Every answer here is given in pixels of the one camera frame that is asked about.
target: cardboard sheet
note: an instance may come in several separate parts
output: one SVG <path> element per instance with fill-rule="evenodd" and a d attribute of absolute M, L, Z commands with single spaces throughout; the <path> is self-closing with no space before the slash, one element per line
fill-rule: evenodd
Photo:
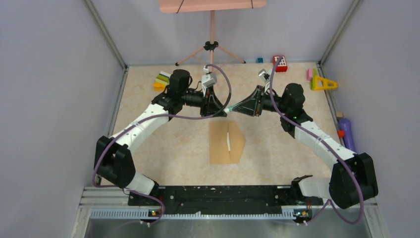
<path fill-rule="evenodd" d="M 241 159 L 245 137 L 235 121 L 211 121 L 210 164 L 236 164 Z"/>

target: metal frame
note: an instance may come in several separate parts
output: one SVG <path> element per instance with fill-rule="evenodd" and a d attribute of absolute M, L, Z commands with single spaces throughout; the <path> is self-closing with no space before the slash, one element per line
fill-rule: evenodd
<path fill-rule="evenodd" d="M 121 103 L 122 94 L 125 87 L 125 82 L 128 75 L 128 66 L 124 62 L 121 53 L 118 51 L 118 48 L 116 47 L 112 37 L 110 36 L 108 30 L 105 27 L 105 24 L 103 23 L 100 15 L 98 14 L 94 4 L 92 3 L 92 0 L 82 0 L 85 4 L 87 10 L 89 11 L 90 15 L 92 16 L 93 21 L 95 22 L 99 32 L 103 36 L 106 44 L 108 45 L 110 51 L 112 52 L 113 56 L 117 60 L 118 64 L 121 66 L 121 68 L 124 70 L 124 75 L 121 80 L 120 87 L 118 89 L 118 96 L 115 102 L 115 105 L 113 107 L 113 114 L 112 118 L 109 124 L 108 128 L 108 135 L 111 135 L 115 126 L 116 117 L 118 114 L 119 106 Z M 360 4 L 363 2 L 363 0 L 354 0 L 347 11 L 345 17 L 343 18 L 343 21 L 341 22 L 340 26 L 338 27 L 336 33 L 334 34 L 333 38 L 331 39 L 327 49 L 325 50 L 324 54 L 322 55 L 320 61 L 317 63 L 317 69 L 322 77 L 327 77 L 325 75 L 325 72 L 323 70 L 325 62 L 328 60 L 329 55 L 331 54 L 332 50 L 336 46 L 340 36 L 345 31 L 346 26 L 348 25 L 349 21 L 353 17 L 354 13 L 360 6 Z M 334 100 L 334 96 L 330 91 L 325 92 L 325 96 L 328 101 L 328 105 L 331 110 L 331 114 L 334 120 L 334 124 L 336 128 L 338 128 L 338 121 L 335 117 L 335 112 L 337 111 L 337 105 Z M 80 200 L 78 212 L 76 215 L 76 219 L 73 225 L 73 230 L 71 233 L 72 238 L 83 238 L 85 237 L 86 230 L 88 228 L 88 222 L 89 219 L 92 218 L 99 218 L 100 214 L 106 214 L 106 213 L 100 213 L 100 211 L 109 211 L 110 209 L 113 209 L 114 212 L 113 215 L 105 215 L 108 218 L 112 218 L 112 216 L 115 217 L 115 215 L 118 215 L 118 211 L 137 211 L 140 215 L 144 215 L 142 213 L 141 209 L 147 209 L 147 208 L 157 208 L 157 207 L 128 207 L 128 195 L 124 194 L 123 191 L 120 188 L 94 188 L 94 187 L 86 187 L 82 198 Z M 301 206 L 285 206 L 284 207 L 286 213 L 289 212 L 288 209 L 301 209 Z M 366 201 L 366 208 L 365 208 L 365 216 L 367 219 L 368 227 L 370 229 L 370 233 L 373 238 L 387 238 L 390 237 L 389 231 L 386 228 L 386 225 L 383 221 L 383 218 L 380 214 L 379 208 L 377 206 L 376 200 L 370 199 Z M 172 216 L 173 219 L 191 219 L 191 217 L 177 217 Z M 163 219 L 171 219 L 170 216 L 166 215 L 163 217 Z M 273 219 L 273 217 L 262 217 L 262 219 Z"/>

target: tripod leg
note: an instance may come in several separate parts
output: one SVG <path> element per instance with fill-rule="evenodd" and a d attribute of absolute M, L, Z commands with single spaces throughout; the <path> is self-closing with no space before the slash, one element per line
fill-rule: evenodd
<path fill-rule="evenodd" d="M 224 51 L 226 54 L 234 57 L 235 59 L 237 59 L 239 62 L 241 63 L 246 63 L 245 60 L 239 58 L 237 55 L 233 54 L 232 52 L 228 51 L 227 49 L 223 48 L 222 46 L 218 46 L 219 49 L 221 49 L 222 51 Z"/>
<path fill-rule="evenodd" d="M 185 57 L 184 59 L 182 59 L 181 61 L 178 61 L 175 63 L 176 66 L 182 64 L 182 62 L 186 61 L 187 59 L 195 56 L 198 52 L 204 50 L 204 47 L 200 47 L 198 50 L 194 51 L 192 54 L 190 54 L 189 56 Z"/>

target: red toy block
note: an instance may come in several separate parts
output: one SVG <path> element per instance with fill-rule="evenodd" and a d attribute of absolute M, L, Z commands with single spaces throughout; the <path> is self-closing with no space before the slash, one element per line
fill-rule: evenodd
<path fill-rule="evenodd" d="M 285 56 L 273 56 L 273 65 L 277 62 L 278 58 L 281 57 L 280 64 L 276 68 L 276 72 L 286 72 L 287 71 L 287 62 Z"/>

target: beige table surface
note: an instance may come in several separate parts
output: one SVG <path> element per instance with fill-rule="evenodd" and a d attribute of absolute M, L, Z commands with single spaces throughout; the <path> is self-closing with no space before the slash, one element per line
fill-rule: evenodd
<path fill-rule="evenodd" d="M 228 64 L 223 70 L 232 85 L 233 105 L 249 96 L 256 85 L 262 84 L 258 72 L 271 70 L 271 63 Z M 318 126 L 338 141 L 331 112 L 323 91 L 312 91 L 306 81 L 306 70 L 315 63 L 290 63 L 286 73 L 276 73 L 273 87 L 282 94 L 291 82 L 304 88 L 304 109 Z M 114 133 L 137 118 L 159 93 L 153 83 L 160 71 L 172 73 L 174 69 L 188 70 L 197 85 L 203 73 L 202 65 L 132 66 L 119 108 Z M 215 92 L 222 103 L 227 97 L 227 85 L 220 73 Z M 184 106 L 179 115 L 199 117 L 199 109 Z M 246 138 L 245 148 L 238 164 L 210 165 L 209 119 L 172 119 L 158 128 L 134 155 L 136 170 L 160 185 L 269 185 L 290 184 L 295 177 L 314 175 L 330 177 L 328 167 L 306 145 L 293 139 L 281 128 L 279 115 L 264 111 L 258 117 L 230 113 Z"/>

